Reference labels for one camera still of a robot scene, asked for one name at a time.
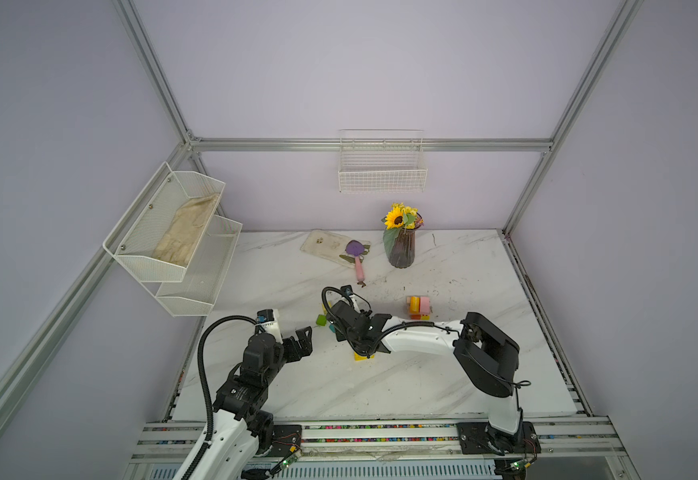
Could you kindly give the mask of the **orange cylinder block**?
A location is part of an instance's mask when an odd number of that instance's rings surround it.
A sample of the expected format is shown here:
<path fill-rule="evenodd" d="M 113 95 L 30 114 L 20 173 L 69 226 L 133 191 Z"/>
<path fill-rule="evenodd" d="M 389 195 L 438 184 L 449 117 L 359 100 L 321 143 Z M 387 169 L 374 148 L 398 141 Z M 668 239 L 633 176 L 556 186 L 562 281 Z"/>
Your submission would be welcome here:
<path fill-rule="evenodd" d="M 411 316 L 417 316 L 421 314 L 421 298 L 418 296 L 411 296 L 408 298 L 408 313 Z"/>

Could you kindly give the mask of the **pink rectangular block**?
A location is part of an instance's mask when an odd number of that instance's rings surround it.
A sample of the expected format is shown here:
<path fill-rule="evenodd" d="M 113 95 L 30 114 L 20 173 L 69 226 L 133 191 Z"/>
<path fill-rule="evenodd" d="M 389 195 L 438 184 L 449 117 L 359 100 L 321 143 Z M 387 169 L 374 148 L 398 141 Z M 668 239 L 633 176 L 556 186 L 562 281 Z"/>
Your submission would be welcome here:
<path fill-rule="evenodd" d="M 431 315 L 431 302 L 428 297 L 422 296 L 420 298 L 419 314 L 422 317 L 429 317 Z"/>

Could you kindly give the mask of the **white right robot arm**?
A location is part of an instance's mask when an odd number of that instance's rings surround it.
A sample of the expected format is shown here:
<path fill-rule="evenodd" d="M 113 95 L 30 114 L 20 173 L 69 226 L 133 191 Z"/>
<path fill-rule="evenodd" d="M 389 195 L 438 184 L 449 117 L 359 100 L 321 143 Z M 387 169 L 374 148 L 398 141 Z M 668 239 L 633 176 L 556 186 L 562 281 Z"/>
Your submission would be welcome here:
<path fill-rule="evenodd" d="M 484 447 L 505 455 L 525 444 L 518 392 L 532 383 L 515 378 L 520 353 L 517 342 L 484 315 L 469 312 L 449 322 L 405 321 L 362 310 L 354 299 L 325 300 L 323 309 L 337 340 L 347 342 L 361 357 L 398 352 L 453 356 L 471 384 L 491 399 Z"/>

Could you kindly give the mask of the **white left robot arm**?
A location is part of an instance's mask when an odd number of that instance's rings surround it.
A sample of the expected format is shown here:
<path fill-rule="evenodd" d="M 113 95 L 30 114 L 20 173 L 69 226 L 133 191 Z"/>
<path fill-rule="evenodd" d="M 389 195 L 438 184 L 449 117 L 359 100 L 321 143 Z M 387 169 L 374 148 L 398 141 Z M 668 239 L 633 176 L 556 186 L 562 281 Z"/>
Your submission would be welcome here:
<path fill-rule="evenodd" d="M 205 344 L 214 329 L 235 316 L 222 318 L 201 335 L 197 347 L 199 380 L 206 424 L 184 460 L 176 479 L 271 479 L 302 455 L 301 429 L 275 438 L 273 415 L 262 409 L 268 389 L 282 367 L 313 352 L 312 328 L 307 326 L 280 340 L 256 325 L 224 384 L 211 394 L 205 367 Z"/>

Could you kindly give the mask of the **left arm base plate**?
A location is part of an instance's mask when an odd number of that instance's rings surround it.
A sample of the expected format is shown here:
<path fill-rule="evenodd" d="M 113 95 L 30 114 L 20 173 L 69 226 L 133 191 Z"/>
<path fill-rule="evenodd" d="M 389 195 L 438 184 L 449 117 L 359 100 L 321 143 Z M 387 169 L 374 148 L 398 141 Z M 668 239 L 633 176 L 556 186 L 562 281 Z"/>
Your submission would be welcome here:
<path fill-rule="evenodd" d="M 301 447 L 301 425 L 274 424 L 258 436 L 256 457 L 286 457 Z"/>

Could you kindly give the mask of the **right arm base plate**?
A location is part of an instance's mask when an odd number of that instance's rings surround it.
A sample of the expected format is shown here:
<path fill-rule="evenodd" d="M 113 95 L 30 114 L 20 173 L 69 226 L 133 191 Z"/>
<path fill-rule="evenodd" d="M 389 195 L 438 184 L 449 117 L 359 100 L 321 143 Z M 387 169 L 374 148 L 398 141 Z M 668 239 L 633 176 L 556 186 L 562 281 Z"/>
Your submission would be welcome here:
<path fill-rule="evenodd" d="M 465 455 L 535 455 L 541 451 L 535 428 L 527 421 L 521 421 L 514 434 L 500 431 L 488 422 L 461 422 L 456 424 L 456 430 L 461 452 Z"/>

